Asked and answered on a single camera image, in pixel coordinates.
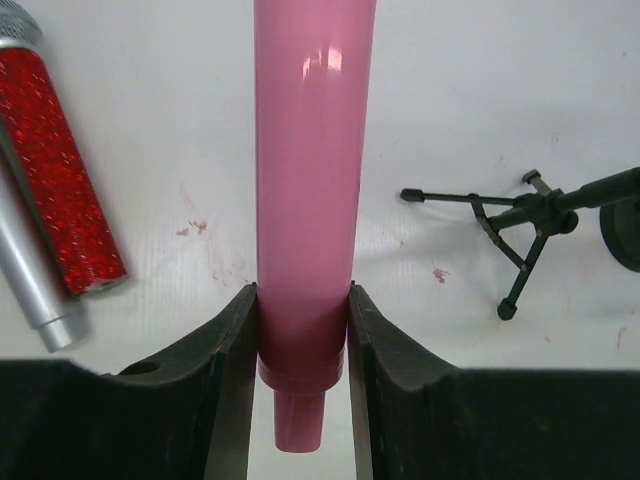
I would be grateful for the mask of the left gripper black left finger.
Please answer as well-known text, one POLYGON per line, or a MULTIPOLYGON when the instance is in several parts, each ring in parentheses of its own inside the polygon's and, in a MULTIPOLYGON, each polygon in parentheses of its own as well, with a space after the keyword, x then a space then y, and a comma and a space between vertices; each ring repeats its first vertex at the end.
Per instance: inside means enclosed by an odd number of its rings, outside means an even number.
POLYGON ((243 479, 256 377, 256 288, 121 373, 1 364, 5 479, 243 479))

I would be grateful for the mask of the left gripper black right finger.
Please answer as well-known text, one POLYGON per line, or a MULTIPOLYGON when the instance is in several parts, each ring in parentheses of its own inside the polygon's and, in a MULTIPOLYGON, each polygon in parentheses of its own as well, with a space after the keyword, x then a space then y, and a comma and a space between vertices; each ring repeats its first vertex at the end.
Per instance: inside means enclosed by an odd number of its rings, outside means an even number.
POLYGON ((459 368, 349 293, 360 479, 635 479, 635 371, 459 368))

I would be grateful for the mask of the black tripod shock mount stand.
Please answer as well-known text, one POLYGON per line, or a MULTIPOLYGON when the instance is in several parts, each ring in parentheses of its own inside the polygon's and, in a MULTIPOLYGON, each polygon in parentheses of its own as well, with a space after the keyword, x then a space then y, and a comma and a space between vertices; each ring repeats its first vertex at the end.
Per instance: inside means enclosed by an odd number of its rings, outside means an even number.
POLYGON ((518 268, 519 273, 508 295, 497 307, 503 321, 513 319, 517 301, 549 238, 572 233, 578 226, 577 212, 581 209, 597 209, 626 200, 639 201, 639 169, 637 167, 583 185, 565 193, 551 188, 537 170, 527 172, 522 181, 532 186, 533 193, 514 198, 427 193, 420 189, 405 188, 400 198, 408 203, 440 201, 465 203, 471 206, 473 215, 492 243, 518 268), (500 232, 523 224, 535 230, 535 239, 525 257, 521 257, 501 237, 500 232))

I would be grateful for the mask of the black round base stand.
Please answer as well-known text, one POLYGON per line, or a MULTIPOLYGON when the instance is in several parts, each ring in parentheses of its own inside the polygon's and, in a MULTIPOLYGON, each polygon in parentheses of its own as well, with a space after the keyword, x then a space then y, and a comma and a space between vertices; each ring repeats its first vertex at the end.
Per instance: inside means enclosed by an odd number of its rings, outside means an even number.
POLYGON ((600 208, 600 230, 605 245, 624 268, 640 272, 639 201, 626 200, 600 208))

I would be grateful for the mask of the pink microphone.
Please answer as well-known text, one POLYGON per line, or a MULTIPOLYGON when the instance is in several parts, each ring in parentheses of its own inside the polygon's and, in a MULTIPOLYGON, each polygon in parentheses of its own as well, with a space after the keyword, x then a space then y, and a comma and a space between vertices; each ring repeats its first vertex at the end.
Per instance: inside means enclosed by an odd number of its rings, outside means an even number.
POLYGON ((259 373, 276 447, 321 444, 340 379, 376 5, 254 5, 259 373))

